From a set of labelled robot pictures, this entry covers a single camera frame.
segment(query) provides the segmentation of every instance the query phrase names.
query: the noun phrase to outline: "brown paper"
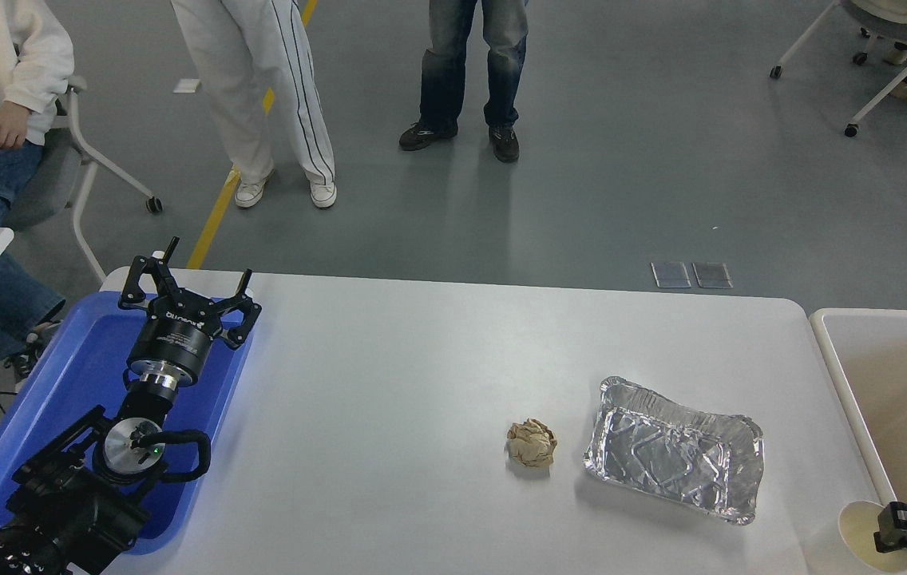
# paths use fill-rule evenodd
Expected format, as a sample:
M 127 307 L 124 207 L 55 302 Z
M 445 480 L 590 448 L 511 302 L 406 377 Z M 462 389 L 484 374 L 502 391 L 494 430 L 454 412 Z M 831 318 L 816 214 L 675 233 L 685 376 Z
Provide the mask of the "brown paper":
M 529 467 L 552 465 L 556 436 L 538 419 L 514 423 L 507 432 L 507 439 L 507 451 L 516 462 Z

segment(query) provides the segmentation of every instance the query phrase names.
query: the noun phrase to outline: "aluminum foil tray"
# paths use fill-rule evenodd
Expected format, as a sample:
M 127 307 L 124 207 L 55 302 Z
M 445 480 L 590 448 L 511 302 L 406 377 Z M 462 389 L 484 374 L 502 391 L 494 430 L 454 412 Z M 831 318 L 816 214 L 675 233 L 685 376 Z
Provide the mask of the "aluminum foil tray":
M 755 519 L 762 430 L 704 414 L 627 379 L 604 379 L 584 466 L 602 481 L 694 507 L 735 525 Z

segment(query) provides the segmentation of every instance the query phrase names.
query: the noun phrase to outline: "gray chair seat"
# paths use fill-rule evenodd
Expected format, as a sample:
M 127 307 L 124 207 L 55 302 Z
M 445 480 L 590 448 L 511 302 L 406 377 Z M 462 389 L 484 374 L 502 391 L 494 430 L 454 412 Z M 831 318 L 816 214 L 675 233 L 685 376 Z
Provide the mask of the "gray chair seat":
M 3 225 L 20 232 L 59 214 L 73 199 L 80 168 L 81 153 L 73 145 L 70 128 L 50 130 L 38 171 L 18 194 Z
M 851 15 L 855 21 L 858 21 L 862 28 L 870 30 L 877 35 L 907 44 L 907 23 L 897 23 L 888 21 L 888 19 L 879 18 L 869 12 L 862 10 L 851 0 L 841 0 L 841 7 Z

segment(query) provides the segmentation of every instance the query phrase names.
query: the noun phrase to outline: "white pants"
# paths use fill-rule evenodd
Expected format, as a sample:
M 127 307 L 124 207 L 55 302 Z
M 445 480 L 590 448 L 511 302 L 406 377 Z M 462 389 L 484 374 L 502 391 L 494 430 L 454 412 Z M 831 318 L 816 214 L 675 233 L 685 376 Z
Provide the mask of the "white pants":
M 265 88 L 285 121 L 290 145 L 308 181 L 333 183 L 333 146 L 301 13 L 292 0 L 172 0 L 220 129 L 227 156 L 241 180 L 272 171 Z

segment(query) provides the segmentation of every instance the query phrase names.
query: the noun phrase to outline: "black sneaker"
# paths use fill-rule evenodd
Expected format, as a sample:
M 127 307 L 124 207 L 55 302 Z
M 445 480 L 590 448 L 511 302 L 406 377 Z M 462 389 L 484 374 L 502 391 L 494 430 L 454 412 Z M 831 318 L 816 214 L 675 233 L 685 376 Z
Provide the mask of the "black sneaker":
M 60 321 L 38 324 L 24 339 L 26 343 L 24 349 L 3 360 L 4 367 L 13 369 L 15 383 L 23 382 L 31 375 L 35 364 L 38 364 L 42 357 L 42 352 L 49 346 L 49 342 L 53 341 L 53 335 L 56 335 L 59 325 Z
M 31 369 L 38 364 L 38 354 L 33 348 L 27 347 L 3 360 L 3 366 L 13 369 L 15 383 L 23 382 L 31 375 Z
M 521 154 L 520 146 L 517 143 L 517 135 L 511 126 L 489 128 L 489 141 L 493 142 L 493 153 L 499 161 L 511 163 L 511 161 L 517 161 L 518 156 Z
M 422 123 L 421 120 L 415 121 L 405 133 L 400 134 L 400 149 L 405 152 L 413 152 L 416 149 L 428 147 L 435 141 L 448 141 L 457 135 L 457 122 L 447 125 L 445 128 L 432 129 Z

